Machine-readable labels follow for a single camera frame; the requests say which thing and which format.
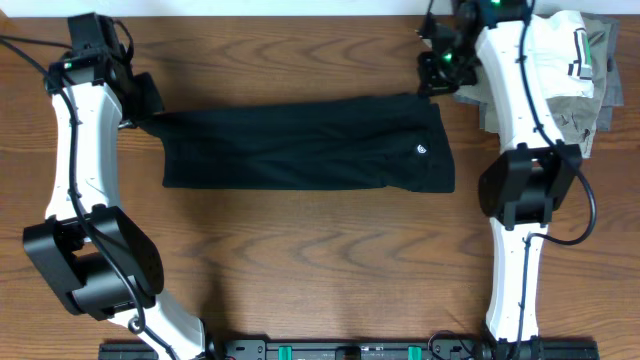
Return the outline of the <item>black t-shirt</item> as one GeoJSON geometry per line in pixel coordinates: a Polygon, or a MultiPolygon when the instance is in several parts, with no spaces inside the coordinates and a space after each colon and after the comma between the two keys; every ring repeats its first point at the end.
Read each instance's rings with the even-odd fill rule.
{"type": "Polygon", "coordinates": [[[167,188],[452,193],[437,105],[413,94],[157,115],[167,188]]]}

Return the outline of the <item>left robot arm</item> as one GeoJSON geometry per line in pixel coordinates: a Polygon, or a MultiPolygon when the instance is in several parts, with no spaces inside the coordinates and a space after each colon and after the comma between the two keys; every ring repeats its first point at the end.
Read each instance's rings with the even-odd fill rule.
{"type": "Polygon", "coordinates": [[[158,249],[121,207],[117,136],[124,120],[152,114],[149,75],[104,56],[50,65],[46,89],[57,117],[54,189],[25,252],[63,307],[137,335],[161,359],[205,359],[203,322],[164,285],[158,249]]]}

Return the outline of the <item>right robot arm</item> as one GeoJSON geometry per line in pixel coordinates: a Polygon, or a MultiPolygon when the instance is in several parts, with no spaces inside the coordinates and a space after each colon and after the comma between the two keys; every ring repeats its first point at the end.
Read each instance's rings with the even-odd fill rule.
{"type": "Polygon", "coordinates": [[[493,279],[484,337],[431,338],[436,359],[596,359],[595,342],[540,337],[536,295],[541,253],[582,155],[569,145],[543,97],[536,68],[532,1],[462,1],[454,27],[428,12],[417,33],[429,46],[418,58],[419,92],[452,94],[485,71],[497,107],[500,155],[480,176],[480,208],[493,236],[493,279]]]}

